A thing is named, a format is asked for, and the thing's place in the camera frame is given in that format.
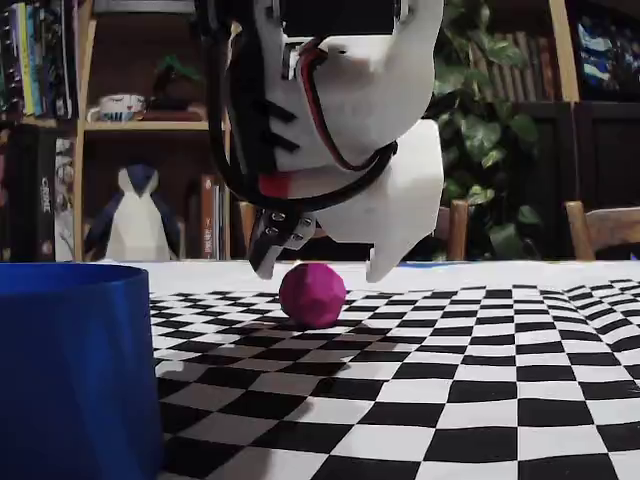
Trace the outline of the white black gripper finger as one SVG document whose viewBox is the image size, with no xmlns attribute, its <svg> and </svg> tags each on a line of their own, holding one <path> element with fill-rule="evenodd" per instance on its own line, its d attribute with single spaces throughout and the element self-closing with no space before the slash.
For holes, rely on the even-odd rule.
<svg viewBox="0 0 640 480">
<path fill-rule="evenodd" d="M 281 252 L 301 249 L 313 237 L 316 228 L 314 213 L 282 213 L 258 208 L 247 252 L 254 272 L 261 279 L 271 279 Z"/>
</svg>

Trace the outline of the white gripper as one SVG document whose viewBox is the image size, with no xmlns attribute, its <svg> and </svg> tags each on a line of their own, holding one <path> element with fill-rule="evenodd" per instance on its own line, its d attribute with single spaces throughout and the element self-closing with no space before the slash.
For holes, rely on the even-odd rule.
<svg viewBox="0 0 640 480">
<path fill-rule="evenodd" d="M 443 13 L 440 1 L 219 5 L 223 181 L 252 203 L 342 203 L 323 230 L 371 246 L 369 282 L 436 227 L 440 136 L 421 119 Z"/>
</svg>

